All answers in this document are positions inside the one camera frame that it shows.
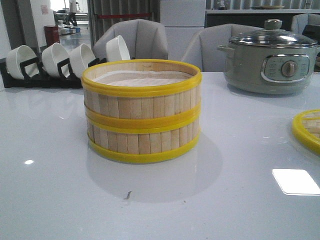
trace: black dish rack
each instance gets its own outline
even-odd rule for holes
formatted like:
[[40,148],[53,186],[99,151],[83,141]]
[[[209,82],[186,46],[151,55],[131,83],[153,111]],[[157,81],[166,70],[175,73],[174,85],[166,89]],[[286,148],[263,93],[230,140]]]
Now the black dish rack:
[[[105,63],[106,58],[99,59],[96,58],[88,64],[91,67],[96,64]],[[26,66],[31,64],[36,64],[39,73],[30,77],[26,72]],[[70,75],[66,77],[62,72],[62,67],[67,65]],[[38,57],[31,58],[29,60],[20,63],[21,73],[23,79],[13,78],[7,70],[6,59],[0,60],[0,72],[2,75],[2,81],[5,88],[20,87],[20,88],[63,88],[63,89],[80,89],[82,88],[81,80],[78,78],[70,64],[70,59],[66,58],[57,63],[57,68],[60,78],[51,77],[44,69],[43,63]]]

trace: control panel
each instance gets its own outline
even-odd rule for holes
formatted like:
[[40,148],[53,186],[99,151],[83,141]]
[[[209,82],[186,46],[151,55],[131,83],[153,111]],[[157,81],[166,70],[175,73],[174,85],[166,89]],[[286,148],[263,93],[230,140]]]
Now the control panel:
[[268,82],[294,83],[305,79],[309,72],[307,55],[278,54],[268,56],[263,63],[261,76]]

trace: gray chair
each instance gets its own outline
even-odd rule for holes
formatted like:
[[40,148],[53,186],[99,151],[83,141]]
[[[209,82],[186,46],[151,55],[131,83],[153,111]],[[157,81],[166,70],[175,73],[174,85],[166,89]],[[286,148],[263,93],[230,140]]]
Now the gray chair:
[[94,44],[96,58],[106,58],[106,43],[121,35],[131,58],[168,59],[168,42],[165,26],[159,22],[135,19],[112,25]]
[[205,28],[192,36],[181,61],[196,65],[202,72],[223,72],[226,54],[217,50],[217,46],[227,45],[230,37],[240,33],[260,29],[232,23]]
[[320,15],[304,13],[292,17],[291,32],[302,34],[306,25],[320,25]]

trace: gray pot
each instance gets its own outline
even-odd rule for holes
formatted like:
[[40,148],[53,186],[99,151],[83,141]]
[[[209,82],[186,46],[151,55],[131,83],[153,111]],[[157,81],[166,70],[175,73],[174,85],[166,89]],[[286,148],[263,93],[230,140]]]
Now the gray pot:
[[282,21],[269,19],[265,29],[231,37],[226,52],[225,78],[242,90],[263,94],[290,94],[310,84],[320,46],[306,36],[280,29]]

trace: yellow band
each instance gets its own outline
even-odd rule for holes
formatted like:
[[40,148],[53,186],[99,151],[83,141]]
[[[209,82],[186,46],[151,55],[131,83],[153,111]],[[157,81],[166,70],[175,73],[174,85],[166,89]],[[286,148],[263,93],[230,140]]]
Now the yellow band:
[[127,128],[125,126],[123,127],[115,127],[115,126],[109,126],[104,125],[101,123],[98,123],[94,121],[93,119],[89,118],[87,116],[87,120],[93,124],[94,126],[104,129],[107,131],[115,132],[115,133],[123,133],[123,134],[154,134],[154,133],[161,133],[161,132],[167,132],[171,130],[176,130],[182,127],[185,127],[191,123],[193,123],[197,118],[199,118],[200,112],[194,114],[192,117],[187,118],[186,120],[181,120],[179,122],[175,122],[174,124],[170,125],[164,125],[164,126],[158,126],[153,128],[141,128],[144,127],[144,125],[139,126],[140,128]]
[[92,111],[87,106],[85,106],[85,114],[93,122],[120,129],[155,129],[162,128],[168,125],[176,125],[184,122],[187,119],[194,119],[194,117],[198,117],[200,115],[200,111],[201,103],[199,102],[190,110],[171,116],[148,119],[129,119],[105,116]]
[[[92,81],[87,77],[88,73],[95,68],[101,68],[103,66],[115,65],[115,64],[126,64],[126,63],[170,63],[173,65],[182,65],[189,67],[196,73],[193,77],[188,78],[184,81],[177,83],[157,85],[157,86],[112,86],[107,84],[98,83]],[[173,60],[161,60],[161,59],[135,59],[135,60],[124,60],[114,61],[97,64],[87,68],[81,78],[82,87],[91,92],[96,92],[107,96],[116,97],[127,97],[127,98],[142,98],[142,97],[157,97],[172,95],[187,91],[199,85],[201,83],[202,75],[201,70],[192,64]]]
[[169,159],[174,159],[176,157],[185,154],[190,149],[192,149],[198,142],[200,136],[200,131],[197,136],[192,139],[187,144],[176,148],[170,151],[158,152],[158,153],[150,153],[150,154],[128,154],[116,151],[110,151],[106,148],[103,148],[97,144],[95,144],[89,137],[89,144],[90,146],[98,152],[100,155],[119,161],[119,162],[126,162],[126,163],[134,163],[134,164],[147,164],[147,163],[156,163],[161,162]]
[[302,120],[320,119],[320,117],[307,117],[306,115],[320,112],[320,109],[309,110],[299,113],[293,118],[292,133],[307,148],[320,154],[320,138],[308,132],[302,123]]

